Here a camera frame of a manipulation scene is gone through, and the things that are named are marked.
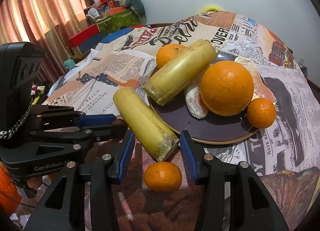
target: large orange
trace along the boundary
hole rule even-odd
[[[250,102],[247,117],[254,127],[268,128],[276,119],[276,108],[270,100],[257,98]]]
[[[234,61],[211,65],[200,81],[204,105],[221,116],[239,114],[251,101],[254,84],[248,70]]]
[[[156,55],[158,69],[164,66],[168,61],[175,58],[186,47],[182,44],[167,44],[159,49]]]
[[[158,162],[148,166],[143,174],[143,179],[152,191],[170,192],[180,187],[182,174],[177,165]]]

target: orange curtain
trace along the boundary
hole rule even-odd
[[[73,55],[67,40],[86,28],[84,0],[4,0],[0,6],[0,44],[31,42],[45,48],[39,82],[55,82]]]

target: black and white rope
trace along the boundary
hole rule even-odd
[[[32,98],[29,101],[28,108],[26,112],[21,116],[21,118],[11,127],[8,131],[2,131],[0,130],[0,139],[10,139],[19,129],[19,127],[26,121],[30,110],[32,107]]]

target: black cable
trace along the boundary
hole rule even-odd
[[[12,197],[8,196],[7,194],[5,194],[4,192],[0,191],[0,193],[5,196],[7,199],[10,199],[11,201],[13,201],[14,203],[17,203],[17,204],[20,204],[22,206],[25,206],[25,207],[28,207],[28,208],[36,208],[34,206],[31,206],[31,205],[27,205],[27,204],[24,204],[22,202],[18,202],[17,200],[13,199]]]

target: table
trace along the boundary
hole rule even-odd
[[[113,93],[121,86],[130,86],[147,102],[142,86],[155,66],[158,49],[169,43],[187,46],[198,39],[208,39],[219,50],[252,59],[277,99],[276,121],[271,127],[240,143],[206,145],[205,151],[224,162],[247,161],[275,199],[289,229],[294,230],[319,193],[320,105],[289,48],[256,21],[218,11],[195,15],[171,26],[134,29],[110,44],[99,44],[96,50],[100,52],[92,62],[45,103],[120,117],[112,101]],[[106,153],[114,142],[95,144],[87,160]],[[120,186],[113,186],[120,230],[193,230],[203,187],[188,179],[177,150],[171,162],[182,172],[180,189],[152,192],[142,176],[153,162],[136,140],[128,176]],[[88,190],[85,215],[90,230]],[[228,187],[225,204],[228,212]],[[228,218],[223,229],[227,227]]]

